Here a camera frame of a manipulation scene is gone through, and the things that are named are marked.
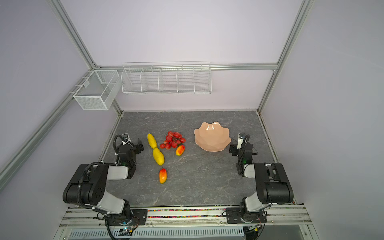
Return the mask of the yellow fake fruit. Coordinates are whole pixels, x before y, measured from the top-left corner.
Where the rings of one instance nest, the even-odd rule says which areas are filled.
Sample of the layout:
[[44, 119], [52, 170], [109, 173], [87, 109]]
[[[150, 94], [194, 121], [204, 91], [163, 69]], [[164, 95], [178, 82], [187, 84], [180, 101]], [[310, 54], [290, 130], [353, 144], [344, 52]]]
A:
[[147, 140], [148, 140], [148, 143], [152, 149], [155, 149], [158, 147], [157, 141], [152, 134], [147, 135]]
[[162, 166], [165, 163], [165, 157], [159, 148], [153, 149], [153, 157], [159, 166]]

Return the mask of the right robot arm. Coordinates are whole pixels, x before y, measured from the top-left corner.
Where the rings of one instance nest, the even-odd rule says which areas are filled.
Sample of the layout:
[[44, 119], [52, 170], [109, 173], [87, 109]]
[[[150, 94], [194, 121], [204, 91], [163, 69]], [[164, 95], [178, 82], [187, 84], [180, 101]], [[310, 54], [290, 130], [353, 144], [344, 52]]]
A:
[[225, 210], [229, 224], [263, 224], [267, 222], [266, 209], [273, 204], [283, 205], [294, 201], [294, 193], [281, 163], [253, 163], [253, 146], [230, 145], [229, 152], [238, 158], [239, 176], [255, 180], [256, 192], [243, 198], [238, 208]]

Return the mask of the red-yellow mango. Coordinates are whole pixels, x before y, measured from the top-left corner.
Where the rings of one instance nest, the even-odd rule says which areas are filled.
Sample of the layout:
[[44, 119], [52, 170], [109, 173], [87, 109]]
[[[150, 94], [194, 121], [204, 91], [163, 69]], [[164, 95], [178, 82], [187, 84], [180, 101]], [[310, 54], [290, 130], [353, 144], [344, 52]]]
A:
[[184, 145], [180, 145], [177, 147], [176, 149], [176, 155], [177, 156], [181, 156], [185, 151], [185, 146]]
[[167, 173], [167, 170], [162, 168], [160, 171], [159, 171], [159, 182], [161, 184], [164, 184], [166, 181], [167, 181], [167, 178], [168, 178], [168, 173]]

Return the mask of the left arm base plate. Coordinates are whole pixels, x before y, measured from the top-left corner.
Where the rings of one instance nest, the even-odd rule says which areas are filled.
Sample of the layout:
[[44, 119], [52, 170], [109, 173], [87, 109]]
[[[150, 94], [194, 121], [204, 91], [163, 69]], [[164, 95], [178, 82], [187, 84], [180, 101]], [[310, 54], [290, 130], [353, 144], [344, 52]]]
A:
[[148, 209], [133, 209], [127, 216], [107, 215], [106, 220], [109, 226], [143, 226], [146, 224]]

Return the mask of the red strawberry bunch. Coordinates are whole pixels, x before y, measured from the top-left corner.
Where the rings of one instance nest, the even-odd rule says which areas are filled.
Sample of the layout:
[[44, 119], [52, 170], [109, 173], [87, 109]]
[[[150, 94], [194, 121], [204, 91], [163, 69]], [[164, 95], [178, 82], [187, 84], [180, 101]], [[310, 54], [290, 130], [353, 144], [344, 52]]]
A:
[[160, 149], [171, 149], [171, 148], [177, 148], [178, 146], [184, 144], [186, 142], [186, 139], [183, 137], [183, 135], [179, 132], [172, 132], [169, 131], [166, 135], [165, 141], [160, 144]]

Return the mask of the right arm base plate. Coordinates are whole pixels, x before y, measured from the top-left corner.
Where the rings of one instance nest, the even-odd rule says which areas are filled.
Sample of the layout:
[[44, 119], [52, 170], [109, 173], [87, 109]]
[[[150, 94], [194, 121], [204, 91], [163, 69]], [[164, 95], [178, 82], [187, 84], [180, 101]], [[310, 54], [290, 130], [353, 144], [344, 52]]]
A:
[[266, 212], [248, 212], [240, 207], [230, 207], [223, 211], [228, 224], [264, 224], [267, 222]]

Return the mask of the pink scalloped fruit bowl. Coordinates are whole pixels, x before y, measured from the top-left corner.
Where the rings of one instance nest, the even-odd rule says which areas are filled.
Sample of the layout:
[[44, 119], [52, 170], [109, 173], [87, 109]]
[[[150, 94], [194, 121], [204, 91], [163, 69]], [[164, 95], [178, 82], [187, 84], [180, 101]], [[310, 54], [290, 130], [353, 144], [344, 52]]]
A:
[[229, 129], [222, 127], [219, 122], [203, 122], [194, 130], [195, 143], [207, 152], [221, 152], [232, 141], [229, 132]]

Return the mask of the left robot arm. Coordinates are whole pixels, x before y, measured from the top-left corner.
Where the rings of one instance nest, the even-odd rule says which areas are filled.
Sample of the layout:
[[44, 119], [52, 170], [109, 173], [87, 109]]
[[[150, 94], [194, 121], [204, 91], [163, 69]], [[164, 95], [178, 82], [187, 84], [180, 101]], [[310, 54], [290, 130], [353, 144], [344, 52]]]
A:
[[143, 143], [138, 139], [134, 144], [127, 134], [116, 135], [113, 147], [117, 157], [114, 163], [79, 165], [63, 192], [63, 201], [102, 214], [109, 226], [142, 225], [146, 214], [134, 213], [129, 201], [109, 193], [106, 185], [108, 181], [127, 180], [134, 176], [137, 155], [144, 151]]

